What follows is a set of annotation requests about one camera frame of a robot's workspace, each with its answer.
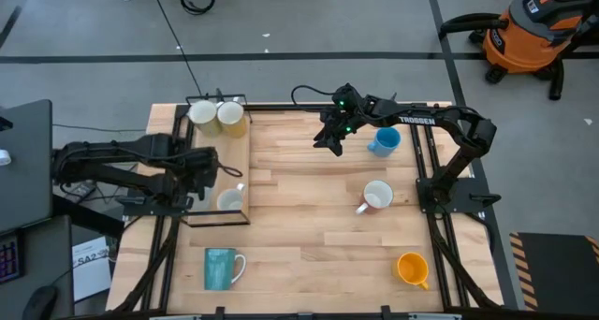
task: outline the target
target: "keyboard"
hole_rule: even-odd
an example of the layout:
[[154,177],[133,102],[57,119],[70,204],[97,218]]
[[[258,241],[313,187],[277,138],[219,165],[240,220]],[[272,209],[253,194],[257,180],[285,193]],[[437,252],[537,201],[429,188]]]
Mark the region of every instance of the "keyboard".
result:
[[23,274],[22,246],[16,233],[0,236],[0,284]]

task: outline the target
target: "yellow and black striped tape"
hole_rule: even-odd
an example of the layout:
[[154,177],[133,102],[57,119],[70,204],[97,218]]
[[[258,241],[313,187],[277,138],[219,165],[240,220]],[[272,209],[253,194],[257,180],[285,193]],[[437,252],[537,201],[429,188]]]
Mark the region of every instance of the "yellow and black striped tape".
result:
[[597,263],[599,263],[599,242],[593,237],[586,236],[586,238],[591,243],[592,251],[595,252],[595,258],[597,259]]
[[509,241],[512,244],[512,252],[514,253],[514,260],[516,261],[516,272],[520,280],[520,288],[522,289],[522,295],[524,296],[524,306],[527,311],[536,311],[538,303],[534,296],[533,278],[529,271],[528,263],[526,262],[526,254],[524,253],[524,246],[517,232],[509,234]]

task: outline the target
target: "blue mug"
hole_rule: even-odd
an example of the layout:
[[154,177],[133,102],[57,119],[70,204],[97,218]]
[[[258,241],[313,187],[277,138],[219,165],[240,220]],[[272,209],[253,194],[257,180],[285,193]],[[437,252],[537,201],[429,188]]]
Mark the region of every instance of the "blue mug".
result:
[[[233,277],[235,260],[241,259],[243,264],[240,272]],[[246,259],[237,254],[235,249],[207,248],[204,251],[204,289],[211,291],[226,291],[237,282],[245,271]]]
[[368,144],[368,150],[379,157],[387,157],[400,145],[402,136],[395,128],[380,128],[376,131],[374,141]]

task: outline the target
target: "gray floor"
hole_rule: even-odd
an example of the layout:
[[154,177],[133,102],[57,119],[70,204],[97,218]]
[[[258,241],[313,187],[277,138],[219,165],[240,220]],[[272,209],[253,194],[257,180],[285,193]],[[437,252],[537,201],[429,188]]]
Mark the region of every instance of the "gray floor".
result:
[[[0,24],[19,1],[0,0]],[[449,19],[474,11],[501,12],[510,0],[438,1],[443,18]],[[213,11],[199,17],[184,13],[179,0],[162,2],[187,53],[441,51],[429,0],[217,0]],[[465,35],[452,35],[450,45],[454,52],[476,51]],[[154,0],[27,0],[0,48],[0,57],[178,53]],[[333,90],[346,82],[364,94],[397,92],[400,100],[454,99],[443,60],[191,66],[204,92],[219,87],[225,93],[245,93],[251,101],[287,101],[291,88],[302,83]],[[489,86],[483,80],[484,62],[456,61],[456,66],[467,104],[499,127],[483,164],[491,191],[504,197],[495,205],[504,242],[510,231],[599,238],[597,61],[566,61],[560,102],[548,101],[548,84],[532,77],[508,76]],[[112,129],[144,128],[152,103],[181,102],[196,93],[183,63],[1,64],[0,85],[0,106],[49,98],[56,123]],[[310,93],[300,96],[322,99]],[[585,119],[594,123],[588,125]],[[54,146],[139,134],[54,128]],[[94,206],[107,209],[99,202]],[[96,307],[78,306],[78,312],[97,310],[102,302],[100,298]]]

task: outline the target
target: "vacuum wheel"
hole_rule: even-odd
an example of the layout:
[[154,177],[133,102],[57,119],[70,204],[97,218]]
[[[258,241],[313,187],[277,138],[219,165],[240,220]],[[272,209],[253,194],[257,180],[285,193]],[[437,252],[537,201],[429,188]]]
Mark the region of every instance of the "vacuum wheel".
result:
[[485,80],[488,83],[496,84],[501,81],[505,75],[507,74],[507,70],[499,65],[493,65],[490,67],[489,71],[485,75]]
[[552,68],[552,65],[545,66],[538,71],[534,71],[533,76],[540,80],[550,81],[555,77],[555,70]]
[[481,29],[474,30],[470,33],[468,39],[470,39],[470,42],[473,44],[482,44],[483,41],[485,41],[485,31],[486,30]]

